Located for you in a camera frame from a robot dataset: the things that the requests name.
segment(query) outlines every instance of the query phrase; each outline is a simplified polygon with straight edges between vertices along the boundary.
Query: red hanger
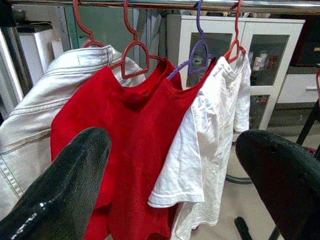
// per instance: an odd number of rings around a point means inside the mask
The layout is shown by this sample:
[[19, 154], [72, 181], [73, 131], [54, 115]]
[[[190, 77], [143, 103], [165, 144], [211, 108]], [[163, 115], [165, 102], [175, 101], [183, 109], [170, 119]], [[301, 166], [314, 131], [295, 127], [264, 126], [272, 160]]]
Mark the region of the red hanger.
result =
[[[236, 3], [234, 6], [231, 7], [230, 10], [233, 10], [236, 8], [235, 13], [235, 39], [233, 40], [229, 50], [224, 54], [225, 59], [228, 61], [228, 63], [232, 63], [239, 57], [239, 52], [246, 53], [246, 50], [240, 45], [239, 43], [239, 28], [238, 28], [238, 22], [239, 22], [239, 16], [240, 16], [240, 8], [241, 8], [242, 0], [238, 0], [238, 3]], [[230, 58], [232, 50], [234, 49], [234, 46], [236, 45], [236, 56], [233, 58]]]
[[[114, 69], [116, 67], [119, 67], [121, 66], [121, 75], [122, 75], [122, 78], [123, 79], [129, 79], [129, 78], [133, 78], [133, 77], [136, 77], [138, 75], [141, 75], [141, 74], [145, 74], [149, 71], [149, 68], [150, 68], [150, 59], [156, 59], [156, 60], [159, 60], [159, 61], [164, 61], [165, 59], [163, 57], [160, 57], [160, 56], [156, 56], [156, 55], [149, 55], [149, 52], [148, 52], [148, 49], [147, 49], [147, 46], [142, 42], [142, 41], [139, 41], [138, 40], [138, 33], [136, 30], [134, 30], [131, 26], [130, 26], [130, 23], [129, 23], [129, 17], [128, 17], [128, 4], [129, 4], [129, 0], [124, 0], [124, 3], [123, 3], [123, 15], [124, 15], [124, 23], [125, 23], [125, 26], [126, 28], [129, 30], [130, 33], [133, 34], [133, 41], [131, 43], [129, 43], [128, 46], [126, 46], [125, 50], [124, 50], [124, 53], [122, 55], [122, 58], [121, 58], [121, 61], [113, 64], [110, 66], [111, 69]], [[142, 47], [144, 53], [145, 53], [145, 56], [146, 56], [146, 68], [145, 69], [142, 69], [141, 71], [137, 71], [137, 72], [133, 72], [133, 73], [130, 73], [130, 74], [126, 74], [126, 71], [125, 71], [125, 63], [126, 63], [126, 57], [127, 57], [127, 54], [129, 52], [129, 50], [134, 47], [134, 46], [140, 46]]]
[[315, 81], [316, 81], [316, 88], [318, 90], [318, 101], [320, 104], [320, 68], [319, 68], [319, 71], [315, 75]]
[[79, 28], [81, 28], [81, 30], [84, 31], [86, 34], [89, 34], [89, 38], [90, 38], [90, 41], [86, 42], [82, 47], [87, 48], [92, 45], [104, 47], [105, 45], [102, 42], [95, 40], [94, 32], [81, 23], [80, 14], [79, 14], [79, 0], [73, 0], [73, 10], [74, 10], [75, 20], [76, 20], [76, 23], [79, 25]]

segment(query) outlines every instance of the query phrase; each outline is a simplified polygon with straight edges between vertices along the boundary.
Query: purple hanger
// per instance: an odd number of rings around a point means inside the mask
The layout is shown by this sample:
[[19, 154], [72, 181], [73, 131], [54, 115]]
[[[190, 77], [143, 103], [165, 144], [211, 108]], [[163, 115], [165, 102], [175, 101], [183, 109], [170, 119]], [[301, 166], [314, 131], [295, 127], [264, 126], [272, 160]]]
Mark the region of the purple hanger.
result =
[[[200, 39], [199, 41], [196, 42], [194, 47], [192, 48], [192, 51], [190, 53], [190, 57], [187, 61], [183, 62], [178, 66], [170, 75], [167, 77], [168, 80], [171, 80], [174, 75], [176, 75], [181, 69], [183, 69], [185, 66], [188, 65], [188, 76], [192, 76], [198, 73], [201, 73], [203, 71], [206, 71], [209, 66], [209, 48], [207, 45], [207, 42], [205, 41], [205, 36], [204, 36], [204, 31], [201, 29], [200, 26], [200, 13], [201, 13], [201, 5], [202, 5], [203, 0], [200, 0], [196, 5], [197, 5], [197, 11], [196, 11], [196, 28], [198, 29], [198, 32], [200, 33]], [[204, 46], [205, 48], [205, 66], [203, 68], [197, 69], [192, 71], [192, 64], [194, 62], [194, 55], [199, 47], [201, 45]]]

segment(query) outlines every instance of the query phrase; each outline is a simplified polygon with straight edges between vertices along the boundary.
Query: glass panel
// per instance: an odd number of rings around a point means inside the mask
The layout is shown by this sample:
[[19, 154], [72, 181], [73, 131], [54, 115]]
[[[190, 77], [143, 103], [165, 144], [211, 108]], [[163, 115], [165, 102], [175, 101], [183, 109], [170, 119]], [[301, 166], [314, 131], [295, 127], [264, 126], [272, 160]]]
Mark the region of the glass panel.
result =
[[269, 95], [250, 96], [250, 129], [258, 129], [261, 119], [264, 116]]
[[[197, 43], [199, 38], [200, 38], [200, 33], [193, 32], [191, 34], [189, 54], [191, 53], [194, 45]], [[212, 56], [219, 58], [223, 54], [225, 54], [226, 51], [229, 49], [231, 40], [232, 40], [232, 34], [231, 33], [205, 33], [204, 39], [208, 44], [209, 53]], [[203, 68], [206, 65], [205, 59], [206, 59], [205, 47], [204, 46], [199, 47], [193, 57], [192, 70], [194, 71], [196, 69]], [[187, 87], [194, 86], [200, 81], [200, 79], [203, 77], [204, 74], [205, 72], [201, 72], [199, 74], [195, 74], [193, 76], [188, 77], [186, 81], [186, 86]]]
[[[116, 7], [82, 6], [80, 7], [79, 12], [82, 23], [93, 31], [95, 40], [100, 41], [105, 45], [112, 45], [121, 53], [124, 52], [128, 43], [133, 40], [133, 35], [127, 30], [124, 23], [123, 9]], [[132, 26], [132, 9], [129, 9], [128, 17]], [[89, 40], [89, 36], [84, 33], [77, 24], [75, 26], [78, 45], [81, 48]], [[130, 51], [127, 57], [134, 59], [133, 54], [134, 51]]]
[[249, 51], [251, 86], [274, 84], [288, 39], [288, 35], [253, 35]]

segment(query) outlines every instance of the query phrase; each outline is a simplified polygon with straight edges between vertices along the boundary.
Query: bottle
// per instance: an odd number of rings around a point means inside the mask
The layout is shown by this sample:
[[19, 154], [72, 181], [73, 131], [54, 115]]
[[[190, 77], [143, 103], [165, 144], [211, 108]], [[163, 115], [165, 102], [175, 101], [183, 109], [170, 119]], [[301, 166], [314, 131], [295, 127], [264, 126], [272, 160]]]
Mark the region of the bottle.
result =
[[254, 59], [252, 70], [253, 71], [260, 71], [260, 68], [262, 66], [262, 61], [263, 61], [262, 57], [256, 56]]
[[260, 56], [260, 58], [262, 58], [260, 67], [263, 69], [265, 67], [265, 63], [266, 63], [267, 56], [268, 56], [267, 51], [266, 50], [262, 50], [260, 52], [259, 56]]

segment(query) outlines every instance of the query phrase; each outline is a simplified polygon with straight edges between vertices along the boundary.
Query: t-shirt sleeve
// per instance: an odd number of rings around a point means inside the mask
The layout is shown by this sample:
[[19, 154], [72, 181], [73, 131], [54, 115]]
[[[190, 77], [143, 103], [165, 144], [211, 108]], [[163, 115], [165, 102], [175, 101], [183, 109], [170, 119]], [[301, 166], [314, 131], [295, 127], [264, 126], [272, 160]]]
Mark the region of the t-shirt sleeve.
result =
[[190, 106], [175, 134], [161, 173], [148, 198], [149, 206], [168, 208], [179, 202], [203, 202], [201, 175], [197, 127], [193, 106]]
[[249, 129], [249, 112], [250, 112], [250, 66], [246, 66], [240, 83], [240, 88], [236, 100], [234, 130], [243, 132]]

